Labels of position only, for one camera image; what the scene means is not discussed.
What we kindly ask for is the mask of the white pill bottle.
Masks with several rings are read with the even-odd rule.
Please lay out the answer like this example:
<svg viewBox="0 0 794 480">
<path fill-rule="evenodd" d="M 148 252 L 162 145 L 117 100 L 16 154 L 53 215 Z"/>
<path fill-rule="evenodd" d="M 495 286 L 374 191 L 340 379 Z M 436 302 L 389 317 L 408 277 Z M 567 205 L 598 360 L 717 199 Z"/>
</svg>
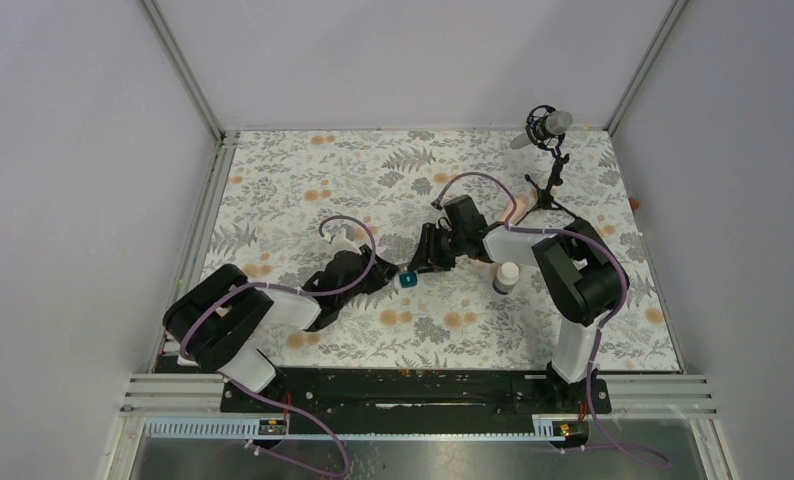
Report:
<svg viewBox="0 0 794 480">
<path fill-rule="evenodd" d="M 492 287 L 500 295 L 509 295 L 520 278 L 520 268 L 513 262 L 501 263 L 495 272 Z"/>
</svg>

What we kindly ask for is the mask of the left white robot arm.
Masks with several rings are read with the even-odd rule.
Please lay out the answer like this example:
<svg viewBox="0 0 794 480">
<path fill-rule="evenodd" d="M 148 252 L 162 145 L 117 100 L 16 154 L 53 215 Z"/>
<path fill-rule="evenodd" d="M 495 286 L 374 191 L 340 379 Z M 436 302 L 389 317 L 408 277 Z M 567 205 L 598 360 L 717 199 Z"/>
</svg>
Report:
<svg viewBox="0 0 794 480">
<path fill-rule="evenodd" d="M 256 329 L 318 332 L 356 296 L 383 289 L 398 272 L 367 245 L 335 253 L 300 289 L 250 282 L 241 268 L 225 264 L 169 307 L 162 325 L 179 343 L 182 360 L 244 386 L 245 398 L 269 411 L 282 401 L 284 387 L 275 365 L 251 342 Z"/>
</svg>

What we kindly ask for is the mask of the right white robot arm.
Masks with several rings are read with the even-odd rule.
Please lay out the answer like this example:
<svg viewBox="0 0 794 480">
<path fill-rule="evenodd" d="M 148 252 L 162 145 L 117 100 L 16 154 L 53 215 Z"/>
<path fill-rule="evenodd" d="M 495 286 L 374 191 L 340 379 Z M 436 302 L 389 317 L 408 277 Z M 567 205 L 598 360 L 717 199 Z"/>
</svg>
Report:
<svg viewBox="0 0 794 480">
<path fill-rule="evenodd" d="M 459 196 L 440 207 L 444 216 L 421 227 L 410 272 L 449 271 L 459 257 L 534 267 L 564 318 L 546 386 L 548 402 L 570 412 L 586 398 L 583 380 L 593 366 L 597 331 L 621 309 L 629 278 L 601 236 L 575 216 L 563 228 L 489 223 L 473 200 Z"/>
</svg>

